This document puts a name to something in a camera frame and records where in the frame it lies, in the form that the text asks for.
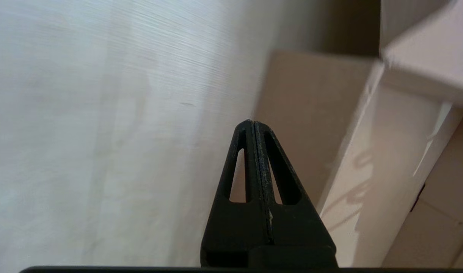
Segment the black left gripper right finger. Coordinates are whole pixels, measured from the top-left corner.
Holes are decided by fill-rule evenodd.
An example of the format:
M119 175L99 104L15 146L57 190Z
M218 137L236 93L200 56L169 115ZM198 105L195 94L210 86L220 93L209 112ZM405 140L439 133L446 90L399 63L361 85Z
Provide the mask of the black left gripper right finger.
M254 123L266 243L256 268L337 268L336 246L273 130Z

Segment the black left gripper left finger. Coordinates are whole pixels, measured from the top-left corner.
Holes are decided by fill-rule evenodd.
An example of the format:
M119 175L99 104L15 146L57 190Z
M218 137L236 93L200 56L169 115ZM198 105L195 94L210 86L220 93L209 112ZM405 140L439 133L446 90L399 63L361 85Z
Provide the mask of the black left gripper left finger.
M248 253L270 242L254 121L234 129L200 249L202 267L246 268ZM245 157L245 202L230 200L240 151Z

